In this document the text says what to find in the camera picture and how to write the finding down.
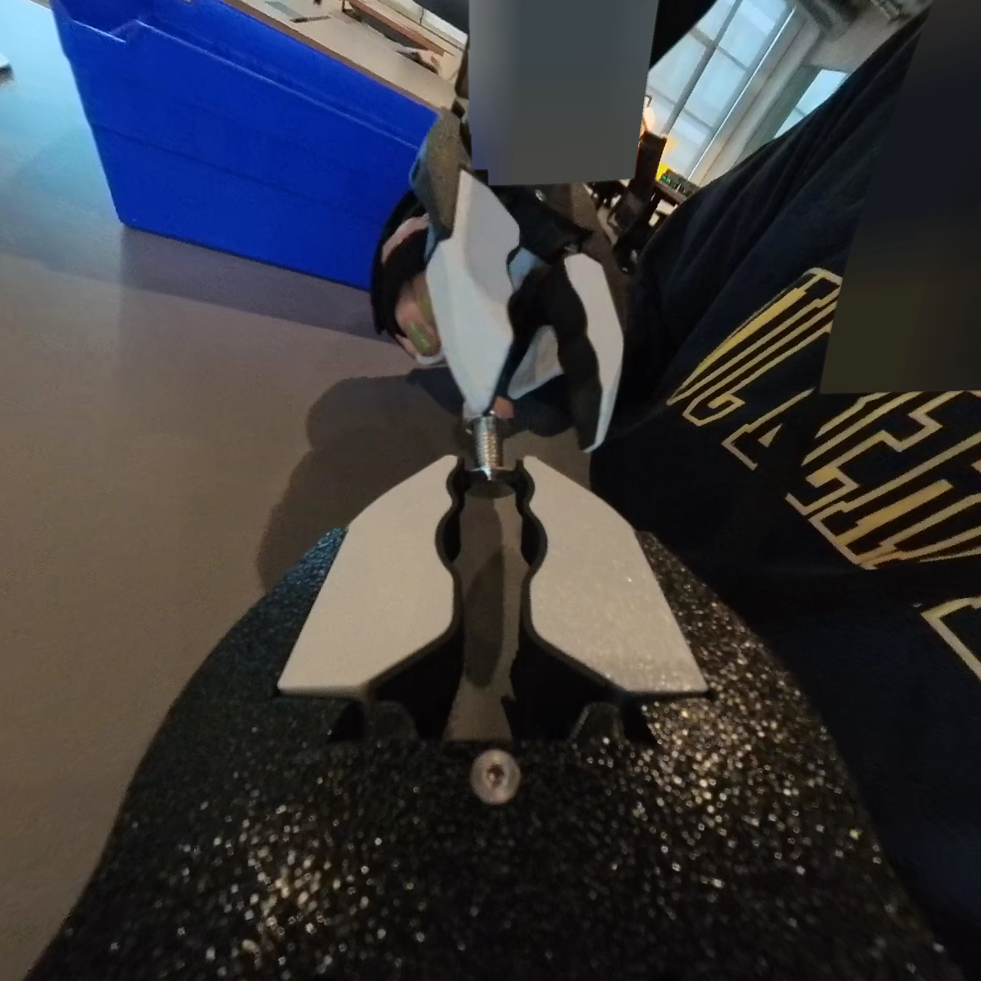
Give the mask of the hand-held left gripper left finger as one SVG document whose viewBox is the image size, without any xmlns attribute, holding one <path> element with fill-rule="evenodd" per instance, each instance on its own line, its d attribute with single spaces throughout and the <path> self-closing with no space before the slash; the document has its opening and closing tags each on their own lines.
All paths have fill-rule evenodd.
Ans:
<svg viewBox="0 0 981 981">
<path fill-rule="evenodd" d="M 350 523 L 278 678 L 280 694 L 367 702 L 449 637 L 455 582 L 437 534 L 457 501 L 461 464 L 439 458 Z"/>
</svg>

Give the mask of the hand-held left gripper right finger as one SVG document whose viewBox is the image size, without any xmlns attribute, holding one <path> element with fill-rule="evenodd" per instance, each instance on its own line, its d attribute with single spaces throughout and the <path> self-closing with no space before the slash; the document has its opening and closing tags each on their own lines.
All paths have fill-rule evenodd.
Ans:
<svg viewBox="0 0 981 981">
<path fill-rule="evenodd" d="M 615 693 L 702 696 L 708 685 L 632 526 L 536 457 L 523 460 L 545 550 L 529 585 L 536 639 Z"/>
</svg>

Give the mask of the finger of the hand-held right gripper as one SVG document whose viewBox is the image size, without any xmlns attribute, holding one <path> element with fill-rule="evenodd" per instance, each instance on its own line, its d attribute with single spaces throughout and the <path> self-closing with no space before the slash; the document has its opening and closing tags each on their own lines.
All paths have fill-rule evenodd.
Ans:
<svg viewBox="0 0 981 981">
<path fill-rule="evenodd" d="M 466 421 L 521 399 L 561 373 L 549 326 L 533 331 L 512 366 L 516 344 L 508 302 L 543 262 L 520 245 L 519 225 L 493 190 L 469 172 L 459 175 L 452 233 L 435 245 L 426 282 L 443 357 L 463 399 Z"/>
<path fill-rule="evenodd" d="M 585 253 L 538 265 L 507 303 L 513 344 L 507 397 L 525 398 L 555 379 L 583 452 L 607 437 L 624 358 L 620 310 L 605 267 Z"/>
</svg>

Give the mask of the silver threaded bolt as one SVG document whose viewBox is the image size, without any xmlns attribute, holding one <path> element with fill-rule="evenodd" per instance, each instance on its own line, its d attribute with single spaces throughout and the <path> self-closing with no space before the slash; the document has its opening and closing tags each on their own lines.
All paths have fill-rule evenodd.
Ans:
<svg viewBox="0 0 981 981">
<path fill-rule="evenodd" d="M 472 479 L 495 482 L 508 472 L 504 455 L 506 423 L 495 408 L 464 420 L 469 449 L 466 471 Z"/>
</svg>

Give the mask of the silver hex nut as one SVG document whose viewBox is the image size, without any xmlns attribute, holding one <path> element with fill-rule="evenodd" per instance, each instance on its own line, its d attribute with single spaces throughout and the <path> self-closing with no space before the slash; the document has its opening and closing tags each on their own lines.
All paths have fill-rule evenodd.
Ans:
<svg viewBox="0 0 981 981">
<path fill-rule="evenodd" d="M 526 475 L 521 468 L 510 471 L 496 471 L 487 474 L 483 471 L 466 470 L 463 487 L 468 497 L 481 499 L 501 499 L 525 496 L 529 489 Z"/>
</svg>

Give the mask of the person's right hand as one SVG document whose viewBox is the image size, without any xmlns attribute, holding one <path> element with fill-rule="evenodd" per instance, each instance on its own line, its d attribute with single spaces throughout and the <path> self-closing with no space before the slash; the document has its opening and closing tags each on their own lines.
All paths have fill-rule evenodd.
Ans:
<svg viewBox="0 0 981 981">
<path fill-rule="evenodd" d="M 445 361 L 425 269 L 430 220 L 406 219 L 383 245 L 383 282 L 394 298 L 390 306 L 393 339 L 422 367 Z"/>
</svg>

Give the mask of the light desk with wooden edge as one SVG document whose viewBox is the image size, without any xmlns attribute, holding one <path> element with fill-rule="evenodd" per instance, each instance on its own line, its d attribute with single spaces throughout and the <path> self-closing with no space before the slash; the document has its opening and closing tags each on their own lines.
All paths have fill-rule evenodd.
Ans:
<svg viewBox="0 0 981 981">
<path fill-rule="evenodd" d="M 433 109 L 456 96 L 463 46 L 394 2 L 228 1 L 247 16 Z"/>
</svg>

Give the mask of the dark wooden furniture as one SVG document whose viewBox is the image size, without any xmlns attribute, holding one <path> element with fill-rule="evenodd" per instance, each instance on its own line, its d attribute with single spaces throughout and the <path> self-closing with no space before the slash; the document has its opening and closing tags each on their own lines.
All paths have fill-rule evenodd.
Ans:
<svg viewBox="0 0 981 981">
<path fill-rule="evenodd" d="M 644 130 L 631 178 L 587 183 L 595 205 L 605 210 L 607 227 L 615 239 L 629 235 L 636 227 L 649 227 L 659 202 L 678 206 L 691 196 L 658 176 L 666 143 L 664 136 Z"/>
</svg>

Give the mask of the person's dark printed sweatshirt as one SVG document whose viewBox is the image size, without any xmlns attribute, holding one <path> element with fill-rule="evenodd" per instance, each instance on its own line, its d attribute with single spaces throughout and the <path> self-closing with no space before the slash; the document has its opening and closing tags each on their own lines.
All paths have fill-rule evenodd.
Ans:
<svg viewBox="0 0 981 981">
<path fill-rule="evenodd" d="M 656 227 L 591 480 L 791 669 L 979 979 L 979 392 L 818 392 L 924 5 Z"/>
</svg>

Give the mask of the blue plastic bin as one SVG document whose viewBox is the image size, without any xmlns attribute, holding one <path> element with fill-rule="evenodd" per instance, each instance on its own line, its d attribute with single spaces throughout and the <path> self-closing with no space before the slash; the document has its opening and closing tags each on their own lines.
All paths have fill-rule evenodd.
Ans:
<svg viewBox="0 0 981 981">
<path fill-rule="evenodd" d="M 369 286 L 435 111 L 226 2 L 51 2 L 120 221 Z"/>
</svg>

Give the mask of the large paned window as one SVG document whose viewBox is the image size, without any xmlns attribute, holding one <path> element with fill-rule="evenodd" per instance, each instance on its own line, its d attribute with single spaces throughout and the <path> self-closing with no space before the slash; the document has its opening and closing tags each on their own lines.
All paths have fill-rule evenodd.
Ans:
<svg viewBox="0 0 981 981">
<path fill-rule="evenodd" d="M 860 2 L 719 1 L 650 69 L 658 175 L 704 184 L 791 129 L 881 40 Z"/>
</svg>

